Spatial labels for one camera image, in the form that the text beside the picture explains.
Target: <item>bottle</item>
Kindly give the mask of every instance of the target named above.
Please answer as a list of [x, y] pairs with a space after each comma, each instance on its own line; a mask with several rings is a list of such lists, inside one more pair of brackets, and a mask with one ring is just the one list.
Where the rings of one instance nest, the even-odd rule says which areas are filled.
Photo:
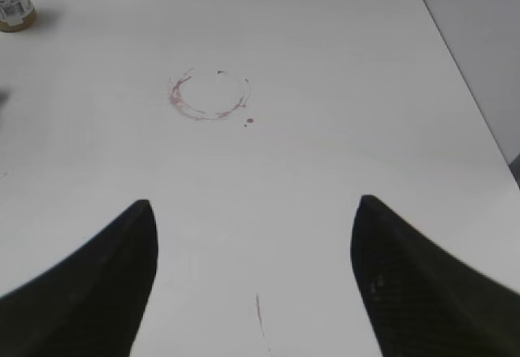
[[0, 32], [18, 32], [36, 19], [31, 0], [0, 0]]

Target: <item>circular stain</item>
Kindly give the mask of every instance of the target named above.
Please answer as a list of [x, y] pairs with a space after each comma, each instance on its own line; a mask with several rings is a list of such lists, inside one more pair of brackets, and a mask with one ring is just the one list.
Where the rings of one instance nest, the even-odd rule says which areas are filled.
[[192, 120], [216, 121], [229, 119], [246, 108], [250, 94], [247, 79], [225, 71], [192, 68], [171, 89], [170, 102]]

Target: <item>white wall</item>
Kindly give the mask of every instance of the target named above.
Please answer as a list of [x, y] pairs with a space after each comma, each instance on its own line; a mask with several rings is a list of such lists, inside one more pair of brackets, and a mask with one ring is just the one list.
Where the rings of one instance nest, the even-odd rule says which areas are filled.
[[425, 0], [508, 163], [520, 154], [520, 0]]

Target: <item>table surface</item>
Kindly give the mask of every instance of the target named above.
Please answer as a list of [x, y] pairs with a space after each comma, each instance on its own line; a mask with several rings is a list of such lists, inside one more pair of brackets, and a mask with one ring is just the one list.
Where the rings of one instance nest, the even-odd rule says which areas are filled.
[[362, 194], [520, 290], [518, 187], [422, 0], [33, 1], [0, 36], [0, 294], [148, 198], [132, 355], [378, 356]]

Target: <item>scratch mark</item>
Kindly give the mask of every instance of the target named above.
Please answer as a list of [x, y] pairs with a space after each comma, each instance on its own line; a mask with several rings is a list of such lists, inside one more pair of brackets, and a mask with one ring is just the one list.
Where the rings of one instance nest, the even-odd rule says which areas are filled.
[[[262, 322], [262, 313], [260, 312], [260, 297], [257, 294], [257, 318], [258, 323], [260, 324], [260, 329], [262, 330], [262, 336], [263, 339], [267, 342], [266, 332], [263, 329], [263, 322]], [[269, 355], [273, 357], [273, 352], [271, 351], [271, 347], [269, 344], [267, 344], [267, 351], [269, 351]]]

